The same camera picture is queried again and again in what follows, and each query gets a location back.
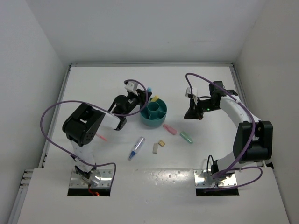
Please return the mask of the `yellow highlighter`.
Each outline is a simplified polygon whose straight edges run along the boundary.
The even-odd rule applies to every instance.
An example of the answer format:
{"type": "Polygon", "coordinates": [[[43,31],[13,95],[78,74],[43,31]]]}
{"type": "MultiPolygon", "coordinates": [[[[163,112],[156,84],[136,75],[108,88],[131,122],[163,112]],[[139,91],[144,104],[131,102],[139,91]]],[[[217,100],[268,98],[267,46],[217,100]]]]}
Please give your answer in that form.
{"type": "Polygon", "coordinates": [[[156,102],[159,99],[159,97],[157,95],[155,95],[152,99],[151,102],[156,102]]]}

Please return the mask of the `green highlighter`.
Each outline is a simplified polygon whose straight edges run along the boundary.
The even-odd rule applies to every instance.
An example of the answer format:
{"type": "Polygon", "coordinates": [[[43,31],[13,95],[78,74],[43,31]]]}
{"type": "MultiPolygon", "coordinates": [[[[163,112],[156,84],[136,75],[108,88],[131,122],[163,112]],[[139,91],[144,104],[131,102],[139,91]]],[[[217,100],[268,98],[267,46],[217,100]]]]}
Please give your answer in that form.
{"type": "Polygon", "coordinates": [[[181,131],[179,134],[185,141],[187,141],[189,144],[193,143],[192,138],[185,132],[185,131],[181,131]]]}

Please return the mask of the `pink highlighter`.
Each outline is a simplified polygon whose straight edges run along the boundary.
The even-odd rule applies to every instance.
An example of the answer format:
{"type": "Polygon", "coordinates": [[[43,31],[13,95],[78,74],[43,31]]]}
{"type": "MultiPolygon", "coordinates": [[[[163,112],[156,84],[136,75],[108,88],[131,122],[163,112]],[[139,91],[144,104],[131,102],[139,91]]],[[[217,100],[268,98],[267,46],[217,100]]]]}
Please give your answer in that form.
{"type": "Polygon", "coordinates": [[[167,125],[167,124],[163,124],[163,128],[168,131],[169,133],[171,133],[172,135],[176,135],[177,134],[177,130],[174,129],[173,127],[167,125]]]}

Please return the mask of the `clear spray bottle blue cap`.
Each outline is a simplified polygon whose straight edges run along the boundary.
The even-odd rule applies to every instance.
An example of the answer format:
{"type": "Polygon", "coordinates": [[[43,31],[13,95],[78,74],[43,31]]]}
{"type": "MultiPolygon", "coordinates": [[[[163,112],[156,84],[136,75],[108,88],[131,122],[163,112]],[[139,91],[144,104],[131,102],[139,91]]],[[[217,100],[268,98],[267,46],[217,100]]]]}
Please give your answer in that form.
{"type": "Polygon", "coordinates": [[[139,137],[139,139],[136,141],[134,146],[132,147],[130,154],[128,156],[128,160],[132,160],[132,158],[140,151],[142,148],[143,144],[145,143],[145,138],[144,137],[139,137]]]}

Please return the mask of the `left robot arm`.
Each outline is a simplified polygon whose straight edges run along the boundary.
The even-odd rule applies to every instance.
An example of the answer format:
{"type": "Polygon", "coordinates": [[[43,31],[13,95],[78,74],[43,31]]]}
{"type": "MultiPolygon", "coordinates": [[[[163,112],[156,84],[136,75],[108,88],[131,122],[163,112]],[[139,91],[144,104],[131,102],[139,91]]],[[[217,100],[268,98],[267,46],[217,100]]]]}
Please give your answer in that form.
{"type": "Polygon", "coordinates": [[[62,130],[71,142],[75,161],[75,171],[82,181],[96,183],[96,162],[90,142],[100,126],[119,131],[126,122],[126,117],[138,105],[143,106],[152,95],[151,88],[146,91],[137,89],[125,95],[117,96],[107,112],[95,109],[87,103],[81,105],[64,122],[62,130]]]}

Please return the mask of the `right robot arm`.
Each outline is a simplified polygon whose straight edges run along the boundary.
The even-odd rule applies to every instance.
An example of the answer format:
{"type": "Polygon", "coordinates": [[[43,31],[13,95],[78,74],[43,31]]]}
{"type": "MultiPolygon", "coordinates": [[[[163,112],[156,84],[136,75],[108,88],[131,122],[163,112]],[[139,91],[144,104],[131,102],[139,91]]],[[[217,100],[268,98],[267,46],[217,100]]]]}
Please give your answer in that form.
{"type": "Polygon", "coordinates": [[[226,90],[221,81],[209,84],[210,96],[202,100],[197,91],[188,87],[186,97],[190,99],[185,119],[201,120],[204,113],[223,110],[237,128],[232,152],[217,159],[211,166],[213,178],[223,177],[253,162],[272,157],[273,125],[253,115],[240,101],[235,90],[226,90]]]}

